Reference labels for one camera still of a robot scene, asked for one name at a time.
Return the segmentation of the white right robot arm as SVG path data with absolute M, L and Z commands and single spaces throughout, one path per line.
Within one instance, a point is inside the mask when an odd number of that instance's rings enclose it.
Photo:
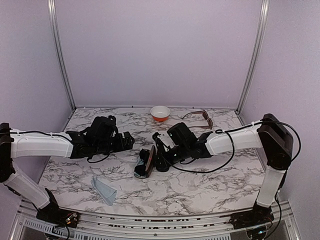
M 247 219 L 258 224 L 267 216 L 277 192 L 282 188 L 288 169 L 298 154 L 293 153 L 297 131 L 289 124 L 279 121 L 267 113 L 259 121 L 239 128 L 215 132 L 205 132 L 196 137 L 190 128 L 179 122 L 167 131 L 174 146 L 165 144 L 158 132 L 152 138 L 156 143 L 156 169 L 166 172 L 176 163 L 191 158 L 206 159 L 222 153 L 244 149 L 263 149 L 267 158 L 267 168 L 253 209 Z

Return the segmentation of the brown striped glasses case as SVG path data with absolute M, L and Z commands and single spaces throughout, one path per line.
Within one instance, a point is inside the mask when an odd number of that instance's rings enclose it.
M 153 171 L 154 167 L 154 160 L 156 158 L 156 147 L 153 145 L 150 150 L 150 155 L 148 162 L 146 163 L 146 178 L 149 178 L 151 176 L 151 173 Z

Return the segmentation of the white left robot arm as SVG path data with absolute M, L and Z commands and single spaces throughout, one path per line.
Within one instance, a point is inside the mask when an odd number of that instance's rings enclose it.
M 108 157 L 111 153 L 131 150 L 135 143 L 131 134 L 120 133 L 115 116 L 95 117 L 91 126 L 82 131 L 46 133 L 38 130 L 13 129 L 6 122 L 0 125 L 0 182 L 10 190 L 30 200 L 38 214 L 58 223 L 64 211 L 53 193 L 41 188 L 17 166 L 20 157 L 61 157 L 91 160 L 95 155 Z

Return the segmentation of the black woven glasses case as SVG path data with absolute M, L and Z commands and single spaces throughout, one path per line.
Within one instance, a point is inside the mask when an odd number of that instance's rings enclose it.
M 155 160 L 155 167 L 158 172 L 167 172 L 170 169 L 170 165 L 167 164 L 166 160 L 162 155 L 157 155 Z

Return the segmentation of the black aviator sunglasses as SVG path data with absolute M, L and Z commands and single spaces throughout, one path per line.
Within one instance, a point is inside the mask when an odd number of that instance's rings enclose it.
M 146 177 L 146 164 L 149 160 L 150 150 L 142 149 L 139 152 L 139 156 L 137 157 L 137 162 L 134 168 L 134 175 L 137 178 L 145 178 Z

